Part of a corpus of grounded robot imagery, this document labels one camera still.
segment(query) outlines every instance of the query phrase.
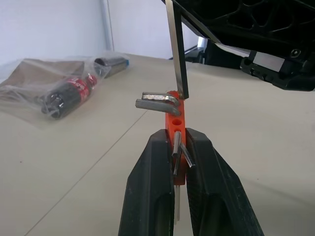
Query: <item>white wall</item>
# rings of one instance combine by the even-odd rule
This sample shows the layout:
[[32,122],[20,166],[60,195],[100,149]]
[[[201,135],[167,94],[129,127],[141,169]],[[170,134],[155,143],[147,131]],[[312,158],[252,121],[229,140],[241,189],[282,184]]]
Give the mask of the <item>white wall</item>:
[[101,0],[1,0],[0,64],[106,49]]
[[[166,7],[161,0],[104,0],[109,5],[114,50],[156,58],[172,57]],[[183,27],[185,49],[196,36]]]

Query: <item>orange tool holder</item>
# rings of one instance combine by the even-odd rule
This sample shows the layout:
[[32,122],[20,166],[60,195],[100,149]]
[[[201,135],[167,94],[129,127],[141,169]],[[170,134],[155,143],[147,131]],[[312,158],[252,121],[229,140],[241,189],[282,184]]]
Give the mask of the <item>orange tool holder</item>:
[[[174,136],[175,136],[176,131],[181,132],[182,143],[186,145],[185,109],[184,109],[184,100],[181,100],[179,98],[179,94],[177,91],[170,91],[168,93],[179,100],[180,106],[178,107],[178,110],[181,112],[181,115],[179,117],[173,116],[169,113],[165,113],[165,128],[168,132],[170,142],[172,145],[172,151],[173,151]],[[176,159],[173,158],[173,166],[175,166],[175,162],[176,162]],[[174,185],[185,185],[187,168],[188,168],[187,161],[184,155],[182,154],[178,174],[177,176],[174,176]]]

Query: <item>red label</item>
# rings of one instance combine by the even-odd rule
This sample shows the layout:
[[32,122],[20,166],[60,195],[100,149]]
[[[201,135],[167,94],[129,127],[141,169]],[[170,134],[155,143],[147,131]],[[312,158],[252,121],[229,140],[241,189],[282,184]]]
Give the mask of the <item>red label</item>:
[[69,78],[67,82],[71,83],[78,89],[81,96],[81,102],[84,102],[85,100],[87,100],[87,98],[90,95],[90,90],[88,88],[87,83],[85,83],[83,80],[76,77]]

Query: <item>white table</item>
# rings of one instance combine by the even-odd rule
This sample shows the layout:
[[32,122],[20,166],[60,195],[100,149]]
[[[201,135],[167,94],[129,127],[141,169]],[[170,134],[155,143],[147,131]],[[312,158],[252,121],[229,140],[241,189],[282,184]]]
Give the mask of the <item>white table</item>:
[[[283,91],[240,71],[188,64],[187,127],[239,175],[267,236],[315,235],[315,93]],[[176,88],[172,61],[130,68],[55,124],[0,113],[0,235],[116,236],[126,179],[164,114],[143,91]],[[187,193],[175,236],[192,236]]]

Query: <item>clear plastic bag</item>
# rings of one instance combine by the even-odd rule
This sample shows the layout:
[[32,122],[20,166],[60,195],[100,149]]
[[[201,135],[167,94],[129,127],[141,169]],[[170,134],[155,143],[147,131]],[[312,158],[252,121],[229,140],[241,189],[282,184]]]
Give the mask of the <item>clear plastic bag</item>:
[[32,119],[31,113],[63,118],[105,78],[128,65],[125,55],[106,52],[99,57],[23,59],[0,66],[0,110],[26,120]]

